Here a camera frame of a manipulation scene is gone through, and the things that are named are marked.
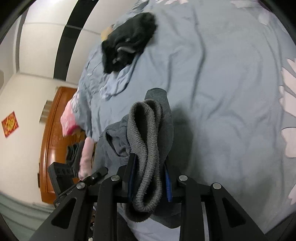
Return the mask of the black fleece hoodie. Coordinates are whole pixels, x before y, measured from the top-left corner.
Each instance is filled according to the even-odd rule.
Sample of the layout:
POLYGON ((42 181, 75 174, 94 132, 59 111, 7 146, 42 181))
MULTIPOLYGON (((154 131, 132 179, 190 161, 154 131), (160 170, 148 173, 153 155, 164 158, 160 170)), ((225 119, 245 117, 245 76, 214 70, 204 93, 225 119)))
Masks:
POLYGON ((155 16, 140 13, 112 31, 101 44, 104 72, 119 72, 130 65, 144 51, 156 29, 155 16))

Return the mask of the light blue shirt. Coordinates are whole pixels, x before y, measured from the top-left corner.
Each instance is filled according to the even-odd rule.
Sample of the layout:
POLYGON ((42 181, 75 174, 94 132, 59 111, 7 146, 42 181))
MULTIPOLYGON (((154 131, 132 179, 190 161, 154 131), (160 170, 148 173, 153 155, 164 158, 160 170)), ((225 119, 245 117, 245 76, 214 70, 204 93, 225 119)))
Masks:
POLYGON ((140 55, 137 54, 134 57, 132 63, 125 66, 119 72, 113 71, 111 74, 104 74, 104 80, 106 80, 106 83, 99 91, 101 99, 109 100, 113 96, 116 96, 125 90, 128 83, 130 82, 132 73, 139 57, 140 55))

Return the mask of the red diamond wall decoration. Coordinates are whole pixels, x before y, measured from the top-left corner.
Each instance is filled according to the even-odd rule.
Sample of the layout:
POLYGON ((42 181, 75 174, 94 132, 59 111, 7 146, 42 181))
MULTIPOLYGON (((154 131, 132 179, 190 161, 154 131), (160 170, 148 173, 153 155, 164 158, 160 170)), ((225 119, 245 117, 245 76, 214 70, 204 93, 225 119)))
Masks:
POLYGON ((4 136, 7 138, 19 127, 15 112, 13 111, 10 113, 4 120, 2 120, 1 124, 3 127, 4 136))

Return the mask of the brown wooden headboard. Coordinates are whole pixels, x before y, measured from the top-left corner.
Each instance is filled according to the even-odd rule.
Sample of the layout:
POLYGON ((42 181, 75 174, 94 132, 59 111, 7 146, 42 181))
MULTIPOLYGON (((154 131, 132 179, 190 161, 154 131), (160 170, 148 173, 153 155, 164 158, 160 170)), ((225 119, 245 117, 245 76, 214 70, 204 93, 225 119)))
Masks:
POLYGON ((39 187, 41 200, 53 204, 56 194, 51 184, 48 167, 53 162, 65 163, 67 146, 78 143, 86 138, 85 132, 76 132, 72 136, 63 137, 60 117, 67 102, 73 97, 76 89, 70 87, 59 87, 53 99, 53 103, 47 118, 41 154, 39 161, 39 187))

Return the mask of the yellow beige garment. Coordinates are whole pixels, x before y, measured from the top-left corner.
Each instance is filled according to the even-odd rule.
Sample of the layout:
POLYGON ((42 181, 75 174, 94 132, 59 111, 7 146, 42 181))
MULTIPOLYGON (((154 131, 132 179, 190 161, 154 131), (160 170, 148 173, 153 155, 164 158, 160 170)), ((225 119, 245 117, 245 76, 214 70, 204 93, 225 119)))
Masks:
POLYGON ((113 27, 112 26, 109 26, 107 27, 106 29, 104 29, 101 34, 100 34, 100 37, 101 37, 101 42, 107 40, 108 36, 113 32, 113 27))

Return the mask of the blue floral bed duvet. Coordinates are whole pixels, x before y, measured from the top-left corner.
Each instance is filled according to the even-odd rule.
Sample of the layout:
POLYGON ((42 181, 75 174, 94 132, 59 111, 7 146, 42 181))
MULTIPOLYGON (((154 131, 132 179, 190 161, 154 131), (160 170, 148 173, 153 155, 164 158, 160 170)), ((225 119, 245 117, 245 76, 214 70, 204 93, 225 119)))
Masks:
POLYGON ((295 44, 259 1, 137 1, 114 24, 149 12, 157 30, 123 92, 101 99, 101 46, 73 100, 98 140, 146 92, 167 92, 169 160, 197 182, 220 182, 263 232, 295 215, 295 44))

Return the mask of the white wardrobe with black stripe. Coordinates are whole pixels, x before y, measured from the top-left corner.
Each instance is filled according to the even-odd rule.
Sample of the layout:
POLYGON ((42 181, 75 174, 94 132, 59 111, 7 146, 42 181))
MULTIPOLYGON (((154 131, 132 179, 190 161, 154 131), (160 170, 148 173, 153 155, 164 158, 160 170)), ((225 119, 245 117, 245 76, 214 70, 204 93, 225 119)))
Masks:
POLYGON ((22 74, 77 84, 100 34, 135 1, 35 1, 25 13, 18 53, 22 74))

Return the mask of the grey wall switch panel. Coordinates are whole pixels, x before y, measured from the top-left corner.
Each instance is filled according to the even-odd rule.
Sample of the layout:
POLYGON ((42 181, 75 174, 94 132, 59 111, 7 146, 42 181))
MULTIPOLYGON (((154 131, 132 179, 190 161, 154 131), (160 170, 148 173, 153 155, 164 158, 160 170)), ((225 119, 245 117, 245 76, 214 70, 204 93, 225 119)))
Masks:
POLYGON ((46 123, 47 122, 48 116, 49 116, 50 111, 51 111, 52 104, 53 104, 53 101, 51 101, 51 100, 46 101, 46 103, 45 103, 45 105, 43 107, 41 116, 40 116, 40 120, 39 120, 40 123, 46 123))

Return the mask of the pink fluffy pillow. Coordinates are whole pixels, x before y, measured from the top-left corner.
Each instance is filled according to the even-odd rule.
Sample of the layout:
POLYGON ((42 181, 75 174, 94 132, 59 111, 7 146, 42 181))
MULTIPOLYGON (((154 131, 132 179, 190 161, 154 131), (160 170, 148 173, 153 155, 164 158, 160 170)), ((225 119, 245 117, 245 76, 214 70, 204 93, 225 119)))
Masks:
POLYGON ((76 123, 75 113, 77 108, 73 99, 69 100, 60 118, 62 126, 62 135, 67 137, 81 130, 81 127, 76 123))

